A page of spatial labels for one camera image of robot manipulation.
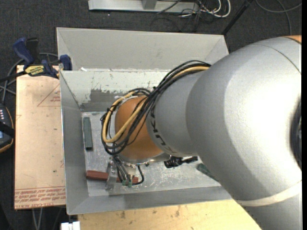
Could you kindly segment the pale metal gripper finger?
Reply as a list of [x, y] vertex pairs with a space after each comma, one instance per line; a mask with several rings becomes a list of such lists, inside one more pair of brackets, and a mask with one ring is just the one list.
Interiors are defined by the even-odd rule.
[[116, 165], [113, 161], [109, 161], [107, 165], [108, 176], [116, 176]]
[[106, 180], [105, 189], [107, 191], [112, 191], [115, 188], [117, 180], [118, 180], [118, 175], [116, 173], [109, 173]]

